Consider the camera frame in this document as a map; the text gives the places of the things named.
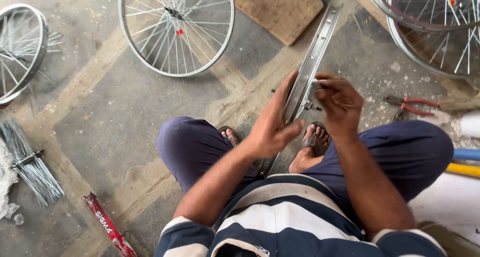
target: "red-handled pliers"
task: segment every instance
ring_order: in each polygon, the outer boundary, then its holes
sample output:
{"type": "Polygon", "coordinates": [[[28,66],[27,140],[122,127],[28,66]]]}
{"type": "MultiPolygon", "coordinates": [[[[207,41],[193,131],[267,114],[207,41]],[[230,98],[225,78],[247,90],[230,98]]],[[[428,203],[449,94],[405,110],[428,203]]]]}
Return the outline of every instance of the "red-handled pliers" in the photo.
{"type": "Polygon", "coordinates": [[[415,109],[414,107],[411,107],[407,105],[407,103],[424,103],[428,104],[430,106],[438,108],[438,104],[432,101],[428,101],[423,98],[408,98],[407,96],[404,98],[399,98],[393,95],[387,95],[383,97],[383,100],[389,104],[397,105],[400,106],[400,110],[395,114],[393,117],[394,121],[401,121],[405,118],[405,110],[418,114],[418,115],[428,115],[428,116],[434,116],[435,114],[431,112],[424,112],[415,109]]]}

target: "navy and white striped shirt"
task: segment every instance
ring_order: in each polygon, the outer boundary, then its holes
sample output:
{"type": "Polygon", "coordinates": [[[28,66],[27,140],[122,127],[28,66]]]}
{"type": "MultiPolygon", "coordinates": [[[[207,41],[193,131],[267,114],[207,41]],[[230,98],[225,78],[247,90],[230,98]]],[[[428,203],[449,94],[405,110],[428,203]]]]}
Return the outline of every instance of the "navy and white striped shirt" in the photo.
{"type": "Polygon", "coordinates": [[[339,206],[318,180],[271,175],[233,198],[212,228],[173,219],[160,235],[155,257],[446,256],[418,229],[384,229],[367,242],[339,206]]]}

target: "man's left hand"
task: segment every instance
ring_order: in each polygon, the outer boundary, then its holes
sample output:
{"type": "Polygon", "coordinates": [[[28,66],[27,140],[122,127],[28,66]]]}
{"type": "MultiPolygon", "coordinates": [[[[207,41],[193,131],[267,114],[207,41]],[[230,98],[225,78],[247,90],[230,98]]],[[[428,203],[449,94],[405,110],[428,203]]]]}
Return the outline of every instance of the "man's left hand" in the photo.
{"type": "Polygon", "coordinates": [[[297,75],[298,71],[294,70],[282,82],[244,140],[245,147],[248,147],[254,158],[271,157],[300,135],[305,120],[296,120],[288,126],[285,126],[283,121],[285,103],[297,75]]]}

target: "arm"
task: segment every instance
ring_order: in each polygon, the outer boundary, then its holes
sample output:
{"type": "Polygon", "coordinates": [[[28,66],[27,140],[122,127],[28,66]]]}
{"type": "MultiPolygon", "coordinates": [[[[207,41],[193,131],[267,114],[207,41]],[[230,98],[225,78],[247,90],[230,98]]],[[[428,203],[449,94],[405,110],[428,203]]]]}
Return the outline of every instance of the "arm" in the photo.
{"type": "Polygon", "coordinates": [[[182,198],[173,218],[183,216],[212,226],[227,199],[258,158],[275,155],[302,131],[304,120],[285,127],[283,112],[288,93],[297,78],[292,72],[275,92],[249,136],[215,163],[182,198]]]}
{"type": "Polygon", "coordinates": [[[317,78],[323,85],[315,95],[326,112],[325,126],[335,141],[348,196],[369,239],[382,229],[414,228],[405,200],[358,138],[362,96],[338,76],[317,74],[317,78]]]}

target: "sandal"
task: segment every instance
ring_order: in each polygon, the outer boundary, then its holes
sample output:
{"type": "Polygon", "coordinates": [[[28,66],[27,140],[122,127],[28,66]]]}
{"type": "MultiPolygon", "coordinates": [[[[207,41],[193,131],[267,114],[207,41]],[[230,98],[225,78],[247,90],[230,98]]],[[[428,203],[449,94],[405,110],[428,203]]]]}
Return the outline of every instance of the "sandal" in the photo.
{"type": "Polygon", "coordinates": [[[310,137],[306,138],[305,140],[302,140],[302,143],[300,144],[300,148],[298,149],[297,153],[300,150],[302,150],[306,147],[311,147],[311,148],[313,148],[313,153],[315,154],[315,157],[323,156],[327,152],[328,147],[330,146],[330,143],[332,142],[332,138],[330,137],[330,135],[327,132],[327,129],[325,128],[325,126],[322,123],[313,122],[310,125],[312,125],[312,124],[317,126],[317,127],[321,127],[323,129],[323,131],[325,132],[325,135],[328,136],[327,144],[324,146],[323,143],[320,143],[319,140],[318,140],[318,136],[314,133],[310,137]]]}
{"type": "MultiPolygon", "coordinates": [[[[218,131],[220,132],[220,134],[222,133],[222,131],[225,131],[225,133],[227,132],[227,130],[231,130],[233,131],[233,129],[229,126],[222,126],[218,129],[218,131]]],[[[230,137],[228,138],[230,140],[230,142],[232,143],[233,147],[236,147],[239,143],[240,143],[240,139],[237,137],[237,134],[235,134],[235,137],[237,138],[238,140],[238,143],[235,143],[234,141],[232,141],[230,139],[230,137]]]]}

